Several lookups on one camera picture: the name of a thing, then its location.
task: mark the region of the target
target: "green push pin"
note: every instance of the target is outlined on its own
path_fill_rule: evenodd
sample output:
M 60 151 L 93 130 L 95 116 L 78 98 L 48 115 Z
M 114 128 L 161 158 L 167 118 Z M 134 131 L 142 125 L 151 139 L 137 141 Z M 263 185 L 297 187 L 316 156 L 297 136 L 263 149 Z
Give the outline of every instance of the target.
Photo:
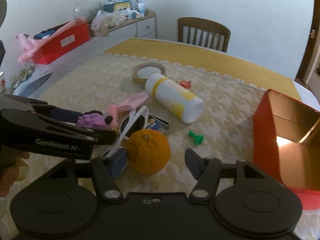
M 195 134 L 193 131 L 189 131 L 188 135 L 191 136 L 195 140 L 195 144 L 198 146 L 202 143 L 204 136 L 202 134 Z

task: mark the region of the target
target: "red candy wrapper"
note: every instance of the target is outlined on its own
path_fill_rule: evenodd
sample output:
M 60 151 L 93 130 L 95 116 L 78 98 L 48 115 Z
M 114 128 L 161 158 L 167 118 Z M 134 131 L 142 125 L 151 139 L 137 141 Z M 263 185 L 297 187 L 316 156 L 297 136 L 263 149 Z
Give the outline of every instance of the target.
M 177 83 L 186 89 L 191 88 L 191 80 L 190 81 L 179 80 Z

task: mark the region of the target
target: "yellow table runner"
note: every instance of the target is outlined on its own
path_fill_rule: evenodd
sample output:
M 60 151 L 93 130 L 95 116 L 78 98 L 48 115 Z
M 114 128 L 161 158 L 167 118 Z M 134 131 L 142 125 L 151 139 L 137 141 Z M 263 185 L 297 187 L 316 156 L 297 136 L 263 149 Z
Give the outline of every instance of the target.
M 132 38 L 108 49 L 106 53 L 156 58 L 204 68 L 208 72 L 216 71 L 221 75 L 242 79 L 257 87 L 274 89 L 301 101 L 290 78 L 252 62 L 201 47 Z

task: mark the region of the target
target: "beige patterned tablecloth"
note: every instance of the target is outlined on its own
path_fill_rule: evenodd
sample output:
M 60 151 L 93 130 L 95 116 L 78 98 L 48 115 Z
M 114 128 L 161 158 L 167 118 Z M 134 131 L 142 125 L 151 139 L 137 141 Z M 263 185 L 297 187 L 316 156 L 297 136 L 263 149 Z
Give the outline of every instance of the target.
M 119 104 L 130 95 L 144 91 L 133 83 L 131 73 L 135 66 L 146 61 L 156 61 L 156 59 L 108 54 L 97 56 L 57 82 L 40 97 L 40 100 L 82 113 L 94 109 L 106 109 L 109 104 Z M 154 98 L 148 98 L 145 105 L 149 107 L 150 112 L 170 123 L 167 137 L 171 147 L 171 158 L 166 167 L 154 175 L 143 175 L 127 166 L 116 181 L 120 189 L 123 192 L 184 191 L 189 194 L 196 181 L 184 163 L 186 148 L 194 149 L 201 157 L 216 157 L 224 163 L 235 163 L 239 158 L 252 161 L 252 115 L 264 90 L 229 76 L 208 73 L 204 69 L 169 64 L 166 61 L 158 63 L 166 67 L 169 78 L 191 80 L 191 91 L 204 100 L 205 109 L 195 123 L 188 125 L 176 118 Z M 188 137 L 189 130 L 205 136 L 200 146 L 196 147 Z M 10 195 L 0 199 L 0 217 L 11 235 L 16 235 L 17 230 L 9 213 L 10 200 L 22 188 L 60 161 L 60 158 L 32 154 L 28 160 L 30 167 L 28 178 L 16 182 Z M 226 179 L 219 187 L 222 189 L 231 183 Z M 81 184 L 93 189 L 88 179 L 82 180 Z M 304 214 L 299 222 L 300 228 L 296 229 L 304 239 L 310 236 L 309 230 L 305 229 L 306 226 L 310 227 L 310 221 L 313 223 L 313 217 L 313 214 Z

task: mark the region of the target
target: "purple toy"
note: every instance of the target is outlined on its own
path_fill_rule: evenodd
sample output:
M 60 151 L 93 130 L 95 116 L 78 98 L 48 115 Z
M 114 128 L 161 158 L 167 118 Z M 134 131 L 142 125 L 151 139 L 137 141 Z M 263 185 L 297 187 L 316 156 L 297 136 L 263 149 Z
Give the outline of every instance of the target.
M 84 128 L 93 128 L 97 130 L 110 130 L 109 123 L 112 121 L 112 116 L 103 117 L 98 113 L 84 113 L 78 117 L 77 126 Z

